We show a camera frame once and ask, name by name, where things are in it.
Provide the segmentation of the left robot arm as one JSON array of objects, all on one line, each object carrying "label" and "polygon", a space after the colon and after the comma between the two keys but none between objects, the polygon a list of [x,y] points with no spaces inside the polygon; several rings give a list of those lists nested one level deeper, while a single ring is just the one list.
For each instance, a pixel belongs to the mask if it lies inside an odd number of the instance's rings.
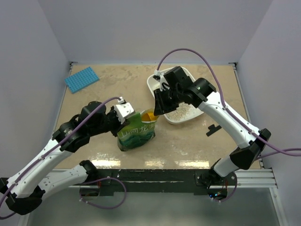
[{"label": "left robot arm", "polygon": [[105,103],[90,102],[79,114],[63,123],[41,152],[22,170],[9,178],[0,179],[0,192],[3,194],[0,202],[6,203],[13,214],[26,215],[60,190],[72,185],[94,184],[99,173],[89,160],[83,160],[56,176],[49,176],[49,173],[87,145],[91,137],[107,132],[116,137],[128,125],[128,118],[134,113],[131,104],[120,97],[109,111]]}]

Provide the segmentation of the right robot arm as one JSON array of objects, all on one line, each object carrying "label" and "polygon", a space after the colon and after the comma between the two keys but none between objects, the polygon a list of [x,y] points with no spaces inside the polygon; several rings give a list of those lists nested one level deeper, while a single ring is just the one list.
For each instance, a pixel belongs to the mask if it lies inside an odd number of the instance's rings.
[{"label": "right robot arm", "polygon": [[230,173],[250,168],[271,136],[268,129],[250,124],[222,103],[220,93],[208,80],[199,78],[193,81],[180,66],[165,73],[155,71],[153,78],[160,82],[160,88],[153,91],[155,116],[173,112],[181,103],[192,105],[215,120],[237,145],[228,157],[219,159],[207,174],[201,176],[203,184],[220,185]]}]

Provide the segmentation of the black bag clip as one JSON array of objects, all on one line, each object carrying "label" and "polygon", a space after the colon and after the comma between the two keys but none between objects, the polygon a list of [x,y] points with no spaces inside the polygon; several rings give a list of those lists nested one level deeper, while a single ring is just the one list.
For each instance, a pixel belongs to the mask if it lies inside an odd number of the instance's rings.
[{"label": "black bag clip", "polygon": [[206,133],[206,135],[209,137],[212,134],[214,134],[215,132],[217,132],[218,130],[220,130],[222,127],[220,125],[215,126],[214,124],[210,125],[208,127],[208,132]]}]

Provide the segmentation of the yellow plastic scoop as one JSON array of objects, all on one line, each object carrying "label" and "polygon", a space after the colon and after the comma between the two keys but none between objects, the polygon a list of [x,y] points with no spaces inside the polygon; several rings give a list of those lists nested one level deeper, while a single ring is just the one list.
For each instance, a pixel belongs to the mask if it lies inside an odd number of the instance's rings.
[{"label": "yellow plastic scoop", "polygon": [[154,109],[147,109],[141,112],[141,121],[143,122],[152,122],[158,119],[157,116],[154,115]]}]

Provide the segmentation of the green litter bag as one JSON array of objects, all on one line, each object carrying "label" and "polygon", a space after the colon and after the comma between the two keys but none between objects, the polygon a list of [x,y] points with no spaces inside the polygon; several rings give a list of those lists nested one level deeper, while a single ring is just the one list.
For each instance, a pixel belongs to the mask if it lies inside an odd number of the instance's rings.
[{"label": "green litter bag", "polygon": [[156,121],[141,121],[141,112],[137,112],[129,119],[129,125],[118,132],[118,148],[125,152],[141,147],[151,141],[155,136]]}]

